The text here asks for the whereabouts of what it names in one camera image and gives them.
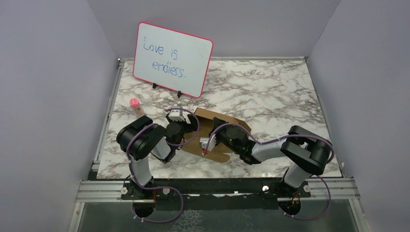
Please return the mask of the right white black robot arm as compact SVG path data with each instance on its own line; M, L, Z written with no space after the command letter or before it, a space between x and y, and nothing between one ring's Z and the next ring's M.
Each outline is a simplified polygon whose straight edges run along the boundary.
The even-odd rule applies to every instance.
M257 141L243 126L214 118L208 139L200 139L203 155L223 144L249 165L279 157L288 157L294 165L289 168L279 191L286 197L296 193L303 182L313 175L323 174L335 152L331 143L300 126L292 126L287 134L270 141Z

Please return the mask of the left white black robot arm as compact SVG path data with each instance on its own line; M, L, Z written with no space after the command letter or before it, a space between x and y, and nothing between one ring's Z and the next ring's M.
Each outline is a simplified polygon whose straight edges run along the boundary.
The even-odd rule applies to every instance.
M188 112L188 118L177 109L166 115L168 125L163 127L147 116L142 116L120 130L116 137L122 151L126 153L131 172L133 191L139 198L147 198L152 190L153 175L150 172L148 156L152 154L163 163L168 163L184 145L193 138L185 139L187 133L198 133L199 119Z

